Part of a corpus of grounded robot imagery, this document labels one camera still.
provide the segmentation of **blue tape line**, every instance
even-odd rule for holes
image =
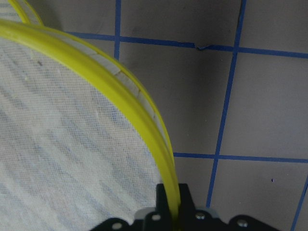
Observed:
[[[142,43],[142,44],[151,44],[151,45],[161,45],[161,46],[170,46],[170,47],[186,47],[186,48],[195,48],[194,43],[191,42],[176,42],[169,40],[160,40],[160,39],[151,39],[151,38],[132,38],[132,37],[120,37],[121,42],[132,42],[132,43]]]
[[[265,54],[265,55],[285,56],[285,57],[294,57],[294,58],[303,58],[303,59],[308,58],[308,53],[298,53],[298,52],[289,52],[289,51],[274,51],[274,50],[246,48],[246,47],[240,47],[239,52],[250,53],[250,54]]]
[[[209,45],[205,47],[197,47],[198,50],[214,50],[214,51],[233,51],[231,46]]]
[[[121,33],[121,0],[115,2],[115,53],[114,57],[120,58],[120,33]]]
[[[238,53],[238,49],[239,49],[239,45],[240,45],[241,32],[242,32],[242,28],[243,28],[245,8],[246,8],[246,0],[242,0],[240,15],[239,15],[239,22],[238,22],[238,25],[237,25],[235,39],[234,39],[233,56],[232,56],[232,61],[231,61],[231,66],[230,66],[230,72],[229,72],[227,90],[226,90],[226,95],[225,95],[225,101],[224,101],[224,105],[223,105],[222,116],[221,116],[221,121],[220,121],[220,126],[219,126],[219,132],[218,132],[218,138],[217,138],[217,144],[216,144],[211,180],[210,180],[210,185],[209,185],[209,189],[208,189],[208,193],[207,193],[206,207],[211,206],[211,200],[212,200],[213,188],[214,188],[214,184],[215,184],[215,177],[216,177],[216,171],[217,171],[217,166],[218,166],[222,136],[223,136],[223,131],[224,131],[224,128],[225,128],[225,123],[226,123],[226,118],[227,118],[227,112],[228,112],[228,107],[229,107],[234,71],[235,71],[235,67],[236,67],[237,53]]]
[[[301,211],[303,203],[304,203],[304,199],[305,199],[305,195],[307,193],[307,190],[308,190],[308,176],[307,176],[307,179],[306,179],[306,182],[305,182],[305,185],[304,185],[304,189],[302,191],[302,195],[300,196],[300,199],[299,199],[299,202],[298,202],[298,206],[297,206],[297,209],[296,209],[296,212],[295,212],[294,220],[293,220],[293,223],[292,223],[292,226],[291,226],[291,231],[295,230],[295,227],[296,227],[298,217],[299,217],[300,211]]]
[[[195,153],[174,153],[174,157],[215,159],[214,154],[195,154]],[[302,163],[308,164],[308,159],[281,158],[281,157],[262,157],[262,156],[243,156],[243,155],[219,155],[219,160],[247,160],[263,162],[283,162],[283,163]]]
[[[115,41],[116,37],[114,35],[100,35],[100,34],[91,34],[91,33],[80,33],[80,32],[70,32],[66,31],[71,35],[77,36],[84,39],[96,39],[96,40],[106,40],[106,41]],[[221,45],[209,45],[205,47],[196,47],[192,42],[176,42],[170,40],[160,40],[160,39],[151,39],[151,38],[134,38],[134,37],[119,37],[120,42],[131,42],[131,43],[141,43],[149,45],[161,45],[161,46],[172,46],[172,47],[185,47],[185,48],[197,48],[200,51],[203,50],[213,50],[213,51],[233,51],[231,46],[221,46]],[[274,55],[274,56],[283,56],[283,57],[293,57],[293,58],[303,58],[308,59],[308,53],[299,53],[291,51],[275,51],[275,50],[266,50],[266,49],[257,49],[257,48],[247,48],[239,47],[238,53],[249,53],[249,54],[264,54],[264,55]]]
[[[186,157],[186,158],[214,159],[213,154],[173,153],[173,156],[174,157]]]
[[[308,164],[308,159],[280,158],[280,157],[261,157],[261,156],[242,156],[242,155],[219,155],[222,160],[249,160],[264,162],[284,162],[284,163],[303,163]]]
[[[96,40],[106,40],[114,41],[115,37],[113,35],[98,35],[98,34],[89,34],[89,33],[79,33],[79,32],[67,32],[68,34],[74,35],[81,39],[96,39]]]

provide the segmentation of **screw head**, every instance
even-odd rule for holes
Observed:
[[[237,225],[240,226],[240,227],[243,227],[243,228],[247,228],[248,222],[243,220],[243,219],[240,219],[240,220],[237,221]]]
[[[204,220],[205,219],[205,214],[204,213],[200,213],[200,212],[198,212],[198,213],[196,213],[196,218],[198,219],[198,220]]]
[[[161,218],[161,216],[159,214],[152,215],[152,220],[153,221],[158,221],[158,220],[160,220],[160,218]]]
[[[114,224],[112,225],[112,229],[113,229],[113,230],[119,230],[120,228],[122,228],[122,224],[119,223],[119,222],[114,223]]]

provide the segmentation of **gray tile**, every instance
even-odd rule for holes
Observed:
[[[211,207],[225,222],[245,214],[290,230],[307,174],[306,164],[220,160]]]
[[[233,46],[240,0],[123,0],[121,35]]]
[[[120,61],[149,91],[175,152],[215,152],[232,54],[121,43]]]
[[[115,42],[113,41],[104,41],[96,39],[84,39],[86,42],[91,43],[97,48],[101,49],[106,54],[109,54],[111,57],[114,56]]]
[[[299,214],[295,231],[307,231],[307,227],[308,227],[308,189],[306,189],[306,196],[304,199],[301,212]]]
[[[239,54],[221,154],[308,158],[308,60]]]
[[[114,0],[29,0],[46,26],[63,31],[115,34]]]
[[[175,157],[179,183],[188,184],[193,202],[198,207],[205,207],[212,166],[212,159]]]
[[[249,0],[242,47],[308,52],[306,0]]]

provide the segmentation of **black bracket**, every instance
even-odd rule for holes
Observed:
[[[187,184],[179,184],[181,205],[179,222],[174,228],[163,184],[156,187],[156,208],[138,216],[132,225],[119,218],[110,218],[91,231],[278,231],[250,216],[239,215],[228,224],[209,209],[196,209]]]

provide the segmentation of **mesh screen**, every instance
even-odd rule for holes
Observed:
[[[85,231],[155,205],[160,175],[134,127],[54,60],[0,38],[2,230]]]
[[[21,22],[20,17],[8,0],[0,0],[0,18]]]

